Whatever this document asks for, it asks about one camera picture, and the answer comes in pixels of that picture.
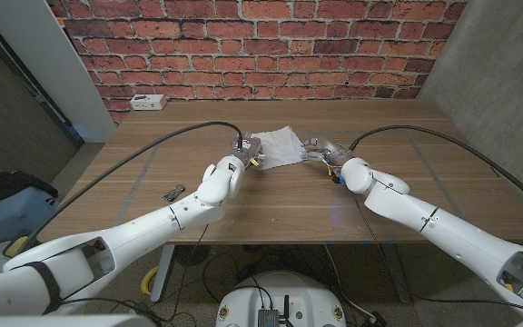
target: concrete wall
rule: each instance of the concrete wall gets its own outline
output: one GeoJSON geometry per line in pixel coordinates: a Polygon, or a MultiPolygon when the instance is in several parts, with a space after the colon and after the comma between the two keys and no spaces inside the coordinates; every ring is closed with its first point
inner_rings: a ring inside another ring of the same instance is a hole
{"type": "Polygon", "coordinates": [[[418,98],[523,182],[523,0],[469,1],[418,98]]]}

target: small metal object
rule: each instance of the small metal object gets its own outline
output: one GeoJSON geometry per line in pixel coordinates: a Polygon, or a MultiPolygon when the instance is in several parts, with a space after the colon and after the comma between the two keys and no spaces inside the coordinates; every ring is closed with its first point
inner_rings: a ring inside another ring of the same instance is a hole
{"type": "Polygon", "coordinates": [[[164,195],[164,199],[170,202],[173,202],[174,199],[179,196],[179,194],[183,193],[185,191],[185,187],[181,184],[177,184],[171,191],[167,192],[167,194],[164,195]]]}

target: red brick wall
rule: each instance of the red brick wall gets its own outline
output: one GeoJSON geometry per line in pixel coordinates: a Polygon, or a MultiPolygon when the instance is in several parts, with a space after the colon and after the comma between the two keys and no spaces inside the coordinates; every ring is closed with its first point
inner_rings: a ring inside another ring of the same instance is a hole
{"type": "Polygon", "coordinates": [[[119,121],[171,99],[413,98],[466,0],[56,0],[119,121]]]}

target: gray floor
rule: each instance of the gray floor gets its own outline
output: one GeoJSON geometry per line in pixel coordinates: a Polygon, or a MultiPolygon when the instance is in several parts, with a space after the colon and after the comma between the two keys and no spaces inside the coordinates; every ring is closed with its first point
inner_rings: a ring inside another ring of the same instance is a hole
{"type": "MultiPolygon", "coordinates": [[[[56,176],[52,185],[65,196],[85,167],[102,148],[101,144],[85,144],[74,159],[56,176]]],[[[469,269],[448,257],[431,244],[398,245],[403,269],[410,289],[420,296],[434,299],[488,299],[499,300],[489,287],[469,269]]],[[[435,303],[415,300],[402,304],[397,300],[392,280],[386,275],[375,245],[331,245],[334,261],[339,268],[344,292],[358,305],[379,312],[389,326],[514,326],[520,316],[511,309],[493,304],[435,303]]],[[[183,283],[177,312],[188,312],[198,326],[211,326],[215,322],[217,302],[205,291],[202,282],[204,265],[220,253],[207,269],[205,279],[217,298],[222,298],[234,284],[236,259],[241,270],[256,263],[256,273],[276,268],[298,270],[328,283],[329,275],[323,262],[327,261],[323,248],[315,245],[270,245],[256,253],[245,252],[240,245],[213,246],[204,263],[191,266],[183,283]]],[[[155,313],[169,317],[176,301],[176,290],[181,283],[184,267],[175,262],[165,290],[168,298],[153,306],[148,296],[140,292],[144,275],[158,263],[160,250],[145,255],[126,268],[99,295],[118,300],[132,300],[152,306],[155,313]]],[[[361,326],[363,318],[343,304],[348,322],[361,326]]],[[[87,313],[128,312],[122,306],[105,302],[90,303],[87,313]]],[[[178,315],[175,326],[194,326],[186,314],[178,315]]]]}

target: brick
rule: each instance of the brick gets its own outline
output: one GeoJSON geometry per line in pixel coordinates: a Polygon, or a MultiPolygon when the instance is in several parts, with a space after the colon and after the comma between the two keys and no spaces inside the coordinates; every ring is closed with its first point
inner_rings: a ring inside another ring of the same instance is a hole
{"type": "Polygon", "coordinates": [[[179,37],[181,27],[177,22],[154,22],[137,21],[133,22],[134,31],[140,37],[179,37]]]}
{"type": "Polygon", "coordinates": [[[184,54],[217,54],[217,41],[213,40],[179,40],[174,42],[174,48],[184,54]]]}
{"type": "Polygon", "coordinates": [[[109,111],[110,117],[117,124],[121,124],[130,111],[109,111]]]}
{"type": "Polygon", "coordinates": [[[376,73],[370,78],[370,83],[375,85],[413,85],[414,75],[376,73]]]}
{"type": "Polygon", "coordinates": [[[403,23],[400,28],[400,38],[419,40],[423,35],[423,24],[421,23],[403,23]]]}
{"type": "Polygon", "coordinates": [[[318,8],[320,18],[362,18],[367,6],[361,1],[321,1],[318,8]]]}
{"type": "Polygon", "coordinates": [[[346,22],[332,22],[328,24],[326,36],[328,37],[346,37],[349,32],[349,25],[346,22]]]}
{"type": "Polygon", "coordinates": [[[330,85],[343,84],[348,76],[346,73],[310,73],[308,74],[308,84],[330,85]]]}
{"type": "Polygon", "coordinates": [[[378,2],[374,3],[369,8],[368,18],[389,18],[392,3],[378,2]]]}
{"type": "Polygon", "coordinates": [[[339,57],[322,57],[320,61],[320,69],[338,69],[340,67],[340,58],[339,57]]]}
{"type": "Polygon", "coordinates": [[[96,17],[137,17],[140,14],[134,1],[89,0],[89,3],[96,17]]]}
{"type": "Polygon", "coordinates": [[[165,1],[164,7],[171,18],[213,18],[211,1],[165,1]]]}
{"type": "Polygon", "coordinates": [[[128,69],[146,69],[147,64],[144,58],[140,56],[126,56],[124,58],[128,69]]]}
{"type": "Polygon", "coordinates": [[[170,98],[192,99],[192,87],[190,86],[155,86],[154,91],[170,98]]]}
{"type": "Polygon", "coordinates": [[[98,73],[98,78],[102,84],[119,84],[120,76],[115,72],[98,73]]]}
{"type": "Polygon", "coordinates": [[[443,15],[444,8],[442,2],[398,2],[392,10],[392,16],[409,20],[437,20],[443,15]]]}
{"type": "Polygon", "coordinates": [[[114,37],[133,36],[134,32],[128,22],[108,22],[108,27],[114,37]]]}
{"type": "Polygon", "coordinates": [[[204,38],[205,25],[203,23],[183,23],[181,33],[185,37],[204,38]]]}
{"type": "Polygon", "coordinates": [[[320,64],[319,57],[280,58],[279,68],[283,71],[315,71],[320,64]]]}
{"type": "Polygon", "coordinates": [[[403,58],[388,58],[385,69],[402,71],[405,68],[406,60],[403,58]]]}
{"type": "Polygon", "coordinates": [[[429,59],[409,59],[405,66],[405,72],[429,73],[435,60],[429,59]]]}
{"type": "Polygon", "coordinates": [[[164,83],[165,84],[182,84],[183,77],[179,72],[168,72],[163,73],[164,83]]]}
{"type": "Polygon", "coordinates": [[[281,23],[281,36],[317,37],[324,36],[326,23],[322,22],[284,22],[281,23]]]}
{"type": "Polygon", "coordinates": [[[121,72],[125,84],[162,84],[163,77],[158,72],[121,72]]]}
{"type": "Polygon", "coordinates": [[[283,74],[277,73],[248,73],[245,83],[249,85],[282,85],[286,81],[283,74]]]}
{"type": "Polygon", "coordinates": [[[360,41],[359,54],[371,54],[375,55],[379,52],[381,41],[365,40],[360,41]]]}
{"type": "Polygon", "coordinates": [[[135,94],[156,94],[152,85],[135,85],[135,94]]]}
{"type": "Polygon", "coordinates": [[[380,99],[390,99],[395,93],[395,89],[392,87],[377,87],[374,93],[374,97],[380,99]]]}
{"type": "Polygon", "coordinates": [[[349,82],[351,84],[366,84],[369,81],[369,77],[370,77],[369,73],[363,73],[363,72],[352,73],[349,76],[349,82]]]}
{"type": "Polygon", "coordinates": [[[330,99],[334,94],[333,91],[334,90],[332,90],[332,88],[329,86],[319,86],[316,87],[314,93],[317,99],[330,99]]]}
{"type": "Polygon", "coordinates": [[[315,54],[352,54],[356,50],[357,40],[322,41],[316,40],[315,54]]]}
{"type": "Polygon", "coordinates": [[[334,96],[349,98],[371,98],[374,95],[374,87],[370,86],[336,86],[334,96]]]}
{"type": "Polygon", "coordinates": [[[110,104],[113,109],[125,110],[131,108],[131,103],[127,99],[112,99],[110,104]]]}
{"type": "Polygon", "coordinates": [[[397,93],[395,93],[396,99],[414,99],[419,94],[420,87],[401,87],[397,93]]]}
{"type": "Polygon", "coordinates": [[[461,16],[461,13],[463,13],[463,9],[465,9],[465,4],[466,3],[456,3],[449,5],[449,8],[447,8],[445,14],[443,14],[443,19],[457,21],[461,16]]]}
{"type": "Polygon", "coordinates": [[[311,87],[277,87],[275,97],[279,99],[303,99],[312,97],[311,87]]]}
{"type": "Polygon", "coordinates": [[[314,2],[296,1],[294,3],[294,17],[296,18],[313,18],[314,2]]]}
{"type": "Polygon", "coordinates": [[[242,51],[242,41],[225,40],[222,41],[222,53],[225,55],[235,55],[242,51]]]}
{"type": "Polygon", "coordinates": [[[381,69],[384,62],[384,58],[381,57],[355,56],[344,58],[342,66],[350,70],[377,71],[381,69]]]}
{"type": "Polygon", "coordinates": [[[423,38],[433,40],[447,40],[455,24],[429,23],[423,33],[423,38]]]}
{"type": "Polygon", "coordinates": [[[187,84],[217,85],[222,83],[220,73],[184,73],[183,77],[187,84]]]}
{"type": "Polygon", "coordinates": [[[217,70],[253,70],[255,69],[255,59],[248,57],[218,57],[215,59],[215,69],[217,70]]]}
{"type": "Polygon", "coordinates": [[[140,1],[138,6],[141,8],[143,17],[162,18],[164,17],[161,3],[158,1],[140,1]]]}
{"type": "Polygon", "coordinates": [[[223,81],[227,85],[241,85],[243,83],[243,74],[242,73],[223,74],[223,81]]]}
{"type": "Polygon", "coordinates": [[[242,12],[245,18],[290,18],[290,8],[282,1],[244,1],[242,12]]]}
{"type": "Polygon", "coordinates": [[[360,21],[350,27],[352,37],[393,38],[399,29],[397,22],[360,21]]]}
{"type": "Polygon", "coordinates": [[[441,53],[441,50],[443,50],[443,46],[445,46],[445,43],[446,42],[434,43],[429,50],[429,55],[437,57],[441,53]]]}
{"type": "Polygon", "coordinates": [[[185,56],[154,56],[151,58],[152,69],[189,69],[189,60],[185,56]]]}
{"type": "Polygon", "coordinates": [[[251,99],[252,89],[248,86],[215,87],[215,97],[218,99],[251,99]]]}
{"type": "Polygon", "coordinates": [[[312,52],[312,41],[291,41],[293,55],[309,55],[312,52]]]}
{"type": "Polygon", "coordinates": [[[84,66],[88,69],[113,70],[125,68],[123,59],[115,55],[89,55],[82,56],[84,66]]]}
{"type": "Polygon", "coordinates": [[[88,71],[88,74],[90,75],[90,79],[92,80],[92,83],[99,84],[100,79],[98,79],[98,75],[94,71],[88,71]]]}
{"type": "Polygon", "coordinates": [[[425,81],[427,81],[427,77],[429,77],[427,74],[422,74],[417,76],[417,79],[415,79],[415,86],[423,86],[425,84],[425,81]]]}
{"type": "Polygon", "coordinates": [[[278,69],[278,60],[270,57],[259,57],[258,69],[262,71],[276,70],[278,69]]]}
{"type": "Polygon", "coordinates": [[[252,55],[284,55],[288,44],[278,40],[243,40],[243,50],[252,55]]]}
{"type": "Polygon", "coordinates": [[[286,85],[306,85],[306,74],[291,73],[288,75],[286,85]]]}
{"type": "Polygon", "coordinates": [[[271,87],[256,87],[253,91],[253,97],[256,99],[271,99],[273,89],[271,87]]]}
{"type": "Polygon", "coordinates": [[[65,27],[70,36],[104,37],[110,36],[106,21],[101,19],[65,19],[65,27]]]}
{"type": "Polygon", "coordinates": [[[253,36],[253,23],[250,22],[209,22],[207,35],[221,38],[243,38],[253,36]]]}
{"type": "Polygon", "coordinates": [[[171,40],[151,40],[151,45],[156,54],[172,54],[174,52],[173,41],[171,40]]]}
{"type": "Polygon", "coordinates": [[[237,2],[235,1],[216,1],[215,14],[218,18],[239,18],[237,2]]]}
{"type": "Polygon", "coordinates": [[[193,56],[192,67],[202,71],[213,70],[213,58],[209,56],[193,56]]]}
{"type": "Polygon", "coordinates": [[[90,8],[82,3],[79,2],[69,2],[65,4],[66,9],[68,10],[68,13],[70,13],[70,17],[72,18],[90,18],[92,17],[92,13],[90,12],[90,8]]]}
{"type": "Polygon", "coordinates": [[[424,55],[429,46],[430,42],[385,41],[380,52],[387,55],[424,55]]]}
{"type": "Polygon", "coordinates": [[[197,93],[197,99],[214,99],[215,98],[212,87],[198,86],[195,88],[195,92],[197,93]]]}
{"type": "Polygon", "coordinates": [[[96,86],[98,93],[103,97],[132,97],[134,90],[128,85],[96,86]]]}
{"type": "Polygon", "coordinates": [[[148,41],[107,39],[106,44],[110,52],[115,54],[149,54],[151,52],[148,41]]]}
{"type": "Polygon", "coordinates": [[[76,49],[76,52],[78,54],[82,55],[82,54],[87,54],[88,53],[88,51],[86,50],[84,45],[82,45],[82,42],[80,42],[80,40],[72,39],[72,44],[74,45],[74,48],[76,49]]]}
{"type": "Polygon", "coordinates": [[[278,37],[279,28],[275,22],[258,22],[258,37],[278,37]]]}

